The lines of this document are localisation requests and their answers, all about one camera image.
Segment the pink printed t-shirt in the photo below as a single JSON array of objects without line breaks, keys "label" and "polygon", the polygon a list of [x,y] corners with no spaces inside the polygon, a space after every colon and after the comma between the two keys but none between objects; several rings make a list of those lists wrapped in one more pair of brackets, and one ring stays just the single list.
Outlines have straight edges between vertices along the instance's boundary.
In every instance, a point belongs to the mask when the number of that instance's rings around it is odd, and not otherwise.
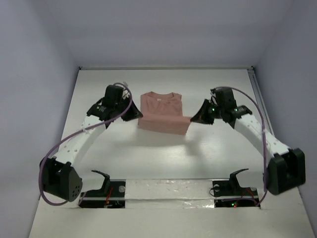
[{"label": "pink printed t-shirt", "polygon": [[148,92],[140,97],[138,128],[160,133],[185,135],[190,118],[183,115],[182,95]]}]

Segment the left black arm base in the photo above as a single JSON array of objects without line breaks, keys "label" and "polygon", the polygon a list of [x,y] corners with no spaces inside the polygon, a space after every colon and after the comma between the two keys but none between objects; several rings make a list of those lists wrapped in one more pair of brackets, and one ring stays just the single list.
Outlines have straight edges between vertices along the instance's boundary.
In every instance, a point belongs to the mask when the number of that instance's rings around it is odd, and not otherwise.
[{"label": "left black arm base", "polygon": [[80,208],[125,208],[126,180],[110,179],[110,176],[101,171],[92,170],[104,177],[99,189],[81,193],[78,206]]}]

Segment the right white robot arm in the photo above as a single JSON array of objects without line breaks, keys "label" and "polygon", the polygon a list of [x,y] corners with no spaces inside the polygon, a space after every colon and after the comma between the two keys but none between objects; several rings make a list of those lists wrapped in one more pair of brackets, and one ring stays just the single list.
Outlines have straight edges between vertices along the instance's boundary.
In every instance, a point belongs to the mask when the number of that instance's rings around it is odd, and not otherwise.
[{"label": "right white robot arm", "polygon": [[299,148],[292,149],[275,138],[249,108],[244,105],[226,108],[205,99],[190,121],[212,125],[215,119],[229,124],[263,156],[265,191],[279,195],[306,183],[304,152]]}]

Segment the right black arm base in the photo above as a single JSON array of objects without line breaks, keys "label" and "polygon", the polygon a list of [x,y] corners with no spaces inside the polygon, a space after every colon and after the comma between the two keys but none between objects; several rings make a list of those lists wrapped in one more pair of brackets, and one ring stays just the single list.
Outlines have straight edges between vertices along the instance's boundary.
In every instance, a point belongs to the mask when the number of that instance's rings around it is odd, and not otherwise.
[{"label": "right black arm base", "polygon": [[242,187],[237,175],[248,169],[232,172],[228,179],[214,180],[209,194],[216,208],[259,207],[259,195],[256,188]]}]

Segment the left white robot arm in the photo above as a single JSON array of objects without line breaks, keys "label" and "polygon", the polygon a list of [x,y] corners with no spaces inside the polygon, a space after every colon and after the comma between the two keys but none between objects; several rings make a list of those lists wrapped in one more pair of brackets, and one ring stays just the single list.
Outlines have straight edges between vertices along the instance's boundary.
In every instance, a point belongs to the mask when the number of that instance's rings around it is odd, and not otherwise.
[{"label": "left white robot arm", "polygon": [[101,98],[84,117],[81,127],[55,145],[40,162],[39,190],[42,199],[51,206],[62,206],[76,200],[83,182],[76,172],[85,154],[109,125],[118,118],[130,121],[143,115],[132,96],[120,99],[113,107],[101,105]]}]

